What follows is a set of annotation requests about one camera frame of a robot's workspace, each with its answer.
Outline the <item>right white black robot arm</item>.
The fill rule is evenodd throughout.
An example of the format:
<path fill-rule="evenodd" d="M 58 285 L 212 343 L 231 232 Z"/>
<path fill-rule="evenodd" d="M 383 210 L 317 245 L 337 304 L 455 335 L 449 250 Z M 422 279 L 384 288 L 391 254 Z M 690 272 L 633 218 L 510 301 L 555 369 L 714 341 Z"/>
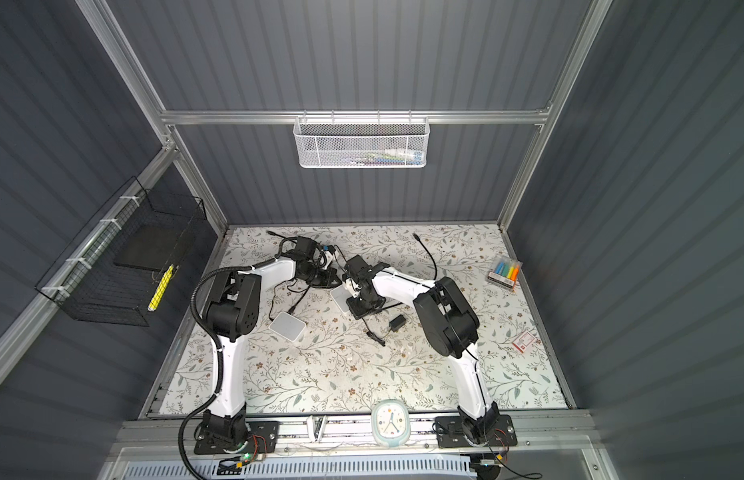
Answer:
<path fill-rule="evenodd" d="M 346 303 L 357 319 L 380 312 L 389 299 L 415 310 L 429 345 L 452 367 L 464 436 L 473 445 L 487 444 L 500 411 L 482 373 L 480 320 L 456 282 L 413 277 L 384 262 L 371 266 L 359 255 L 346 263 L 343 281 L 351 294 Z"/>

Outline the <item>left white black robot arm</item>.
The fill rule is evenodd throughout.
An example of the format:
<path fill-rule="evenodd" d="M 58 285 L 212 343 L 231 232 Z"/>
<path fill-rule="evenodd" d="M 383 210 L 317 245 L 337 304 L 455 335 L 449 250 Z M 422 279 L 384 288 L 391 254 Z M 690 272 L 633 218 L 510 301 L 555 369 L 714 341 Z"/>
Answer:
<path fill-rule="evenodd" d="M 253 265 L 221 267 L 204 275 L 191 296 L 191 314 L 209 336 L 213 350 L 213 391 L 200 408 L 200 433 L 226 450 L 243 448 L 251 438 L 244 388 L 248 336 L 260 315 L 261 293 L 299 280 L 313 289 L 340 285 L 333 266 L 337 248 L 304 236 L 282 239 L 274 257 Z"/>

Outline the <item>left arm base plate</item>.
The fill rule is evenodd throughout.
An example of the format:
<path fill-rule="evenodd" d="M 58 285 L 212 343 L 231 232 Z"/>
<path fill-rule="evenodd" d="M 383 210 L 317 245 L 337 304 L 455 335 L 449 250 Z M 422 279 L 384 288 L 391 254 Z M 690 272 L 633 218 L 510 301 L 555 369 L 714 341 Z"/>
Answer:
<path fill-rule="evenodd" d="M 213 417 L 202 421 L 194 431 L 196 455 L 267 454 L 273 453 L 279 436 L 280 423 L 255 421 L 231 423 Z"/>

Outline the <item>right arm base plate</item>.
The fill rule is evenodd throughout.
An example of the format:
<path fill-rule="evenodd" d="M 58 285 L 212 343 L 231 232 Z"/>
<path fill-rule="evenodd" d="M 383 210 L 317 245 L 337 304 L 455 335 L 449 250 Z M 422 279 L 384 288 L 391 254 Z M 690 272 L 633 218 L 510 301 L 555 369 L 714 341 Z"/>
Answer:
<path fill-rule="evenodd" d="M 460 416 L 438 416 L 432 430 L 440 448 L 510 448 L 518 445 L 516 429 L 509 415 L 501 414 L 481 425 Z"/>

